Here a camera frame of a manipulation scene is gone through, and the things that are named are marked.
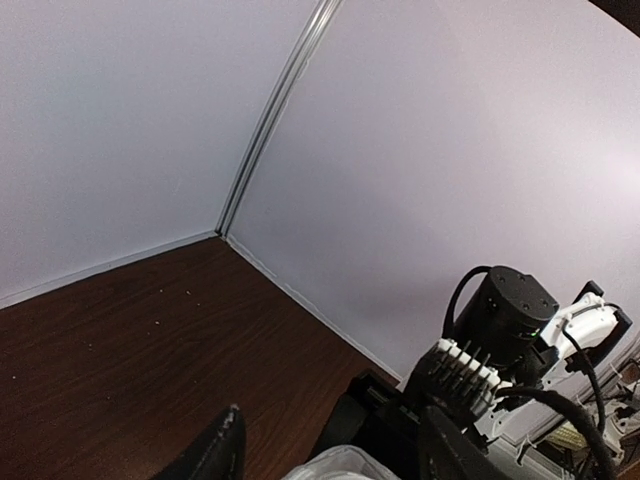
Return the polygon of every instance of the white panel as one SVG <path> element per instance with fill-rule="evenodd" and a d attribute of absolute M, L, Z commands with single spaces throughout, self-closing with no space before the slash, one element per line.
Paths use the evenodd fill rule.
<path fill-rule="evenodd" d="M 5 0 L 0 299 L 213 230 L 314 4 Z"/>
<path fill-rule="evenodd" d="M 639 186 L 640 40 L 588 2 L 351 0 L 232 234 L 406 374 L 478 264 L 640 319 Z"/>

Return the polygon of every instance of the wire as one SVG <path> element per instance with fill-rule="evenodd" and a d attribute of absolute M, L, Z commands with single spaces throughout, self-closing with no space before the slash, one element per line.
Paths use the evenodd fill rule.
<path fill-rule="evenodd" d="M 496 392 L 496 397 L 532 398 L 564 416 L 585 438 L 591 452 L 598 461 L 598 465 L 603 474 L 602 478 L 604 480 L 614 480 L 616 478 L 613 461 L 611 460 L 611 455 L 604 443 L 602 435 L 596 430 L 591 418 L 582 407 L 579 407 L 554 390 L 538 390 L 532 387 L 503 388 Z"/>
<path fill-rule="evenodd" d="M 460 294 L 462 293 L 465 285 L 476 275 L 480 273 L 487 273 L 489 272 L 489 270 L 491 270 L 491 267 L 480 265 L 478 267 L 472 268 L 464 277 L 462 277 L 462 280 L 460 280 L 460 283 L 458 283 L 458 286 L 453 291 L 453 295 L 451 295 L 451 299 L 449 300 L 447 313 L 445 313 L 444 316 L 444 325 L 442 326 L 442 338 L 453 338 L 453 323 L 456 313 L 456 303 L 458 303 L 458 298 L 460 297 Z"/>
<path fill-rule="evenodd" d="M 620 309 L 620 307 L 618 307 L 615 303 L 605 303 L 604 306 L 614 307 L 618 310 Z M 590 310 L 595 310 L 600 307 L 601 307 L 600 305 L 590 305 L 588 307 L 585 307 L 582 310 L 578 310 L 573 315 L 573 318 L 577 317 L 578 315 L 581 315 L 582 313 L 588 312 Z M 591 388 L 593 389 L 593 394 L 596 398 L 596 408 L 598 410 L 598 431 L 602 433 L 604 432 L 604 427 L 607 422 L 605 411 L 604 411 L 604 399 L 602 397 L 602 390 L 600 389 L 600 385 L 598 384 L 598 378 L 596 377 L 596 372 L 593 368 L 593 365 L 591 364 L 591 360 L 589 360 L 589 357 L 584 352 L 580 344 L 576 341 L 576 339 L 573 338 L 573 336 L 569 332 L 567 332 L 567 325 L 568 323 L 565 323 L 564 326 L 562 327 L 562 334 L 565 337 L 567 337 L 567 340 L 571 342 L 571 345 L 573 345 L 573 348 L 576 349 L 576 352 L 578 353 L 578 355 L 582 360 L 581 370 L 589 378 L 589 382 L 591 383 Z M 587 459 L 582 464 L 582 468 L 580 469 L 580 473 L 578 474 L 577 480 L 583 480 L 584 478 L 586 478 L 587 472 L 591 469 L 592 463 L 593 463 L 593 451 L 589 452 Z"/>

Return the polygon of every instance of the baseboard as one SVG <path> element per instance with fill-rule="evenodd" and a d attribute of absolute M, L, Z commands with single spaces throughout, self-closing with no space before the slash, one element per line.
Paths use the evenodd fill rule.
<path fill-rule="evenodd" d="M 89 278 L 94 275 L 98 275 L 99 273 L 104 273 L 108 270 L 122 267 L 124 265 L 128 265 L 129 263 L 134 263 L 134 262 L 137 262 L 138 260 L 143 260 L 148 257 L 153 257 L 154 255 L 168 252 L 169 250 L 184 247 L 186 245 L 190 245 L 192 243 L 196 243 L 201 240 L 206 240 L 207 238 L 211 238 L 215 236 L 216 234 L 213 231 L 199 233 L 197 235 L 192 235 L 190 237 L 182 238 L 174 242 L 165 243 L 163 245 L 150 248 L 148 250 L 143 250 L 141 252 L 127 255 L 126 257 L 118 258 L 110 262 L 105 262 L 100 265 L 96 265 L 95 267 L 87 268 L 80 272 L 72 273 L 70 275 L 66 275 L 64 277 L 57 278 L 55 280 L 51 280 L 50 282 L 37 285 L 27 290 L 23 290 L 22 292 L 13 293 L 11 295 L 8 295 L 0 299 L 0 309 L 10 307 L 11 305 L 15 305 L 20 302 L 24 302 L 25 300 L 29 300 L 30 298 L 37 297 L 38 295 L 42 295 L 43 293 L 51 292 L 52 290 L 57 290 L 58 288 L 64 287 L 66 285 L 70 285 L 80 280 L 84 280 L 85 278 Z"/>
<path fill-rule="evenodd" d="M 349 334 L 345 333 L 338 327 L 335 323 L 329 320 L 311 301 L 309 301 L 304 295 L 300 292 L 296 291 L 291 285 L 283 282 L 278 276 L 269 270 L 260 260 L 255 258 L 253 254 L 244 247 L 233 235 L 229 235 L 227 237 L 227 242 L 229 246 L 233 248 L 238 255 L 244 258 L 247 262 L 249 262 L 253 267 L 255 267 L 260 273 L 262 273 L 265 277 L 271 280 L 280 290 L 289 295 L 293 300 L 295 300 L 298 304 L 300 304 L 306 311 L 308 311 L 311 315 L 316 317 L 320 322 L 325 324 L 330 330 L 332 330 L 336 335 L 342 338 L 345 342 L 351 345 L 353 348 L 362 353 L 365 357 L 371 360 L 373 363 L 382 368 L 389 375 L 394 377 L 396 380 L 401 380 L 401 376 L 393 370 L 389 365 L 380 360 L 373 352 L 369 349 L 361 345 L 358 341 L 356 341 Z"/>

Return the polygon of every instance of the black motor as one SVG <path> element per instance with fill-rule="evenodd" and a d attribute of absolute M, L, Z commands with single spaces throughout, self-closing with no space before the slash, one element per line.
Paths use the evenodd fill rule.
<path fill-rule="evenodd" d="M 491 267 L 455 322 L 453 339 L 491 354 L 489 366 L 507 369 L 523 358 L 558 311 L 558 302 L 531 275 Z"/>

